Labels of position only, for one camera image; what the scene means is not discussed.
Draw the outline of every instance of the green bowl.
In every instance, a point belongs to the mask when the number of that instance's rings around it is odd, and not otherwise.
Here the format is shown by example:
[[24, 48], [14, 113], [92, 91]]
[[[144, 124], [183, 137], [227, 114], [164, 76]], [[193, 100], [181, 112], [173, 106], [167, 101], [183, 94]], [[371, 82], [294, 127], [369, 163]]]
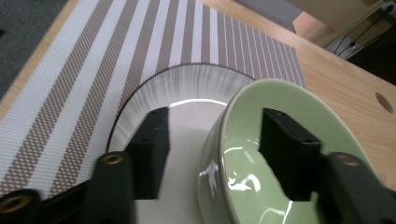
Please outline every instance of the green bowl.
[[255, 81], [234, 96], [206, 138], [197, 177], [206, 223], [318, 223], [318, 196], [290, 201], [258, 151], [264, 107], [297, 120], [324, 143], [323, 154], [346, 152], [372, 167], [351, 131], [318, 97], [289, 82]]

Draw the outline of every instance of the wooden table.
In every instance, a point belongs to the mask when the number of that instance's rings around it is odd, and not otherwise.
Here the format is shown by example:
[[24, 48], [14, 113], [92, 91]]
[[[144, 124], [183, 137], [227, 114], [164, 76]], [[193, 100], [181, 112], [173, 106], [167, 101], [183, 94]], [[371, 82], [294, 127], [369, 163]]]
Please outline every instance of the wooden table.
[[[382, 95], [386, 99], [382, 99], [383, 105], [396, 106], [395, 86], [233, 1], [201, 1], [296, 48], [308, 89], [341, 117], [365, 149], [379, 178], [387, 187], [396, 189], [396, 115], [392, 110], [388, 112], [377, 100], [377, 96]], [[68, 1], [8, 90], [0, 104], [0, 120], [3, 120], [76, 3], [77, 0]]]

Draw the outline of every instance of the gray carpet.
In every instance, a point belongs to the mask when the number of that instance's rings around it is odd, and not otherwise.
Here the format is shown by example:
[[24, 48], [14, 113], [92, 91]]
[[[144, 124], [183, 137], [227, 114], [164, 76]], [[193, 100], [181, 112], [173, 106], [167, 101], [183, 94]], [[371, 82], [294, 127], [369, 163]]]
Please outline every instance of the gray carpet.
[[67, 0], [0, 0], [0, 98]]
[[235, 0], [239, 4], [261, 14], [270, 21], [294, 32], [292, 22], [302, 11], [287, 0]]

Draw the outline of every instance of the tableware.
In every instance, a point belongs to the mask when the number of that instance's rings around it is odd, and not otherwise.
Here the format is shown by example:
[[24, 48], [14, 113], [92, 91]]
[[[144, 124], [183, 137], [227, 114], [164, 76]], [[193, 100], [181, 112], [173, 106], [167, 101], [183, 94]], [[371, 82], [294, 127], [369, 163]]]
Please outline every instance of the tableware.
[[367, 162], [360, 144], [318, 97], [281, 80], [260, 80], [239, 91], [205, 141], [197, 174], [197, 194], [205, 223], [318, 223], [311, 202], [290, 201], [258, 151], [262, 109], [283, 111], [334, 151]]
[[203, 223], [196, 199], [195, 174], [214, 121], [250, 77], [210, 64], [181, 65], [145, 82], [120, 112], [108, 142], [124, 150], [146, 114], [170, 106], [170, 144], [160, 197], [136, 201], [138, 223]]

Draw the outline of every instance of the striped placemat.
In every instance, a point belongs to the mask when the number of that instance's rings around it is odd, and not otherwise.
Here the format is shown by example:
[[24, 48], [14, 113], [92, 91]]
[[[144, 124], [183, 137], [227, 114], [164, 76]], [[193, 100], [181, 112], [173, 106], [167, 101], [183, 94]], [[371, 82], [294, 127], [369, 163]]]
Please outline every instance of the striped placemat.
[[293, 48], [201, 2], [79, 1], [0, 126], [0, 195], [87, 180], [131, 94], [184, 63], [305, 87]]

